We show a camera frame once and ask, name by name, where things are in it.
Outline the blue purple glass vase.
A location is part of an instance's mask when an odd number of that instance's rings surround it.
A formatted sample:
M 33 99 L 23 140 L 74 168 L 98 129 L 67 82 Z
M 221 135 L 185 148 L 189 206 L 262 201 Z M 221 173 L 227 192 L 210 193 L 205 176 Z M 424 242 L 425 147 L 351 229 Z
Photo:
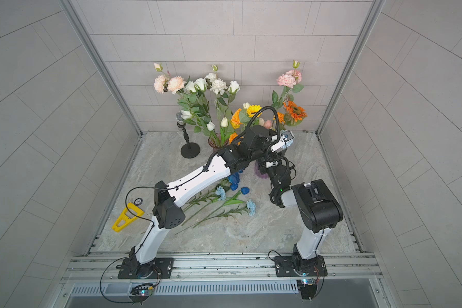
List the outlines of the blue purple glass vase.
M 255 175 L 261 179 L 267 179 L 268 178 L 268 173 L 262 173 L 260 169 L 260 162 L 258 160 L 255 161 L 255 166 L 254 166 L 254 172 Z

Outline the light blue carnation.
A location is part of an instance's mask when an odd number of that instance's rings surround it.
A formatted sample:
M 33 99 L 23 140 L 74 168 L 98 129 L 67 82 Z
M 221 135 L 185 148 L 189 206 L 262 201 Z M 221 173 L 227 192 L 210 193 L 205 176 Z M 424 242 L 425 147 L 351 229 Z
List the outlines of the light blue carnation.
M 189 227 L 184 228 L 183 231 L 189 228 L 196 228 L 204 222 L 210 221 L 212 219 L 235 218 L 236 215 L 245 214 L 253 216 L 255 214 L 255 208 L 256 205 L 251 200 L 244 201 L 237 198 L 227 198 L 227 200 L 224 201 L 222 205 L 212 210 L 208 215 L 206 215 L 198 222 L 193 223 Z
M 199 192 L 185 204 L 183 211 L 186 212 L 195 205 L 208 205 L 217 201 L 224 201 L 226 198 L 226 191 L 222 187 L 215 188 L 215 190 L 209 190 L 205 193 Z

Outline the yellow sunflower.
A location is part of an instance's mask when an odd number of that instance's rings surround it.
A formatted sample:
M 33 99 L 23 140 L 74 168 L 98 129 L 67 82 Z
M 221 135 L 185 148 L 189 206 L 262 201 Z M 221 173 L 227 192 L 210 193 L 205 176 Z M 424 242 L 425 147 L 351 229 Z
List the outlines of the yellow sunflower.
M 249 118 L 254 117 L 254 115 L 261 109 L 260 105 L 249 105 L 248 103 L 245 104 L 245 107 Z

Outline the pink glass vase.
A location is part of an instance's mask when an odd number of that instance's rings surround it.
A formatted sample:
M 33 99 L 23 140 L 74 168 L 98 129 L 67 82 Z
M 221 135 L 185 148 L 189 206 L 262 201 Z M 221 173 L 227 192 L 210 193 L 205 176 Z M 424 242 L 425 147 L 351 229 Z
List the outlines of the pink glass vase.
M 218 143 L 215 143 L 211 138 L 208 138 L 208 144 L 213 149 L 213 151 L 216 152 L 216 151 L 228 146 L 229 145 L 229 140 L 225 140 L 225 142 L 222 145 L 219 145 Z

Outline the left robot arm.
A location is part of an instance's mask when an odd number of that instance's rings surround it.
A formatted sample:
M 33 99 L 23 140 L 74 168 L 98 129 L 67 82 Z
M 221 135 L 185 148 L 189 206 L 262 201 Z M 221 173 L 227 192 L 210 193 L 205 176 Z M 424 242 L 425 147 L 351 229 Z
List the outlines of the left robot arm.
M 151 273 L 157 250 L 166 235 L 186 219 L 182 207 L 187 201 L 211 184 L 245 169 L 255 160 L 266 167 L 273 186 L 269 196 L 272 203 L 284 207 L 297 204 L 290 188 L 290 169 L 278 164 L 284 158 L 288 138 L 282 136 L 279 128 L 271 130 L 254 125 L 255 120 L 267 110 L 273 112 L 275 124 L 279 125 L 277 110 L 265 106 L 254 114 L 245 131 L 212 154 L 206 165 L 170 184 L 159 182 L 153 187 L 155 206 L 151 225 L 143 240 L 131 249 L 128 257 L 117 267 L 124 279 L 146 277 Z

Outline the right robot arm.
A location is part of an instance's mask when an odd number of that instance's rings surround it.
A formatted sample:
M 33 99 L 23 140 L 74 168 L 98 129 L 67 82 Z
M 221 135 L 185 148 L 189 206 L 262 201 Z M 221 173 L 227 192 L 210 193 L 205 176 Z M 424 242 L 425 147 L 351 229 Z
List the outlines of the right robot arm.
M 258 160 L 258 170 L 271 181 L 272 204 L 280 208 L 296 207 L 304 231 L 293 247 L 289 266 L 299 276 L 325 275 L 320 248 L 328 234 L 343 220 L 343 211 L 323 180 L 291 185 L 291 166 L 285 163 Z

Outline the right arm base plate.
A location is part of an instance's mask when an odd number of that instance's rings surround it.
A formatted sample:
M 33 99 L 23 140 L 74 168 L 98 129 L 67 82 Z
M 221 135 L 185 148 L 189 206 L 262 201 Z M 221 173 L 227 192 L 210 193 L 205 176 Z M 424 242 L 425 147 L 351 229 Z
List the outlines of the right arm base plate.
M 302 259 L 299 255 L 275 256 L 277 277 L 325 277 L 328 275 L 323 256 Z

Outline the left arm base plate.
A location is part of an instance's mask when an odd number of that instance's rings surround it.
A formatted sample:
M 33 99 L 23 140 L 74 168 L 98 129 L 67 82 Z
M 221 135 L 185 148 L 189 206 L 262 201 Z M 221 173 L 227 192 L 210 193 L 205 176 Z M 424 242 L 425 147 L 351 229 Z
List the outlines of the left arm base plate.
M 136 259 L 124 258 L 115 268 L 119 270 L 118 279 L 167 279 L 171 277 L 174 258 L 155 258 L 146 264 Z

